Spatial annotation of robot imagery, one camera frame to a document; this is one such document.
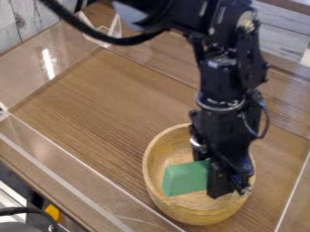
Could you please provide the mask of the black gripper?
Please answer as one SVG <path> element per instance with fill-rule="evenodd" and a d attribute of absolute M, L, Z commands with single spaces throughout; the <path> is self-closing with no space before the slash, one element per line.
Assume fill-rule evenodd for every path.
<path fill-rule="evenodd" d="M 259 138 L 260 107 L 247 103 L 234 111 L 200 108 L 188 118 L 194 160 L 210 161 L 207 195 L 212 199 L 234 191 L 242 195 L 254 175 L 250 146 Z"/>

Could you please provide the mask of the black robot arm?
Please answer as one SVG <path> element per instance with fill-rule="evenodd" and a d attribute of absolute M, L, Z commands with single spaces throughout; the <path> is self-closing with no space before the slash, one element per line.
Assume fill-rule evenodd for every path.
<path fill-rule="evenodd" d="M 259 45 L 260 22 L 252 0 L 112 0 L 123 20 L 140 32 L 182 32 L 200 70 L 190 112 L 195 161 L 208 162 L 206 192 L 211 198 L 252 190 L 250 146 L 264 137 L 270 121 L 258 87 L 268 64 Z"/>

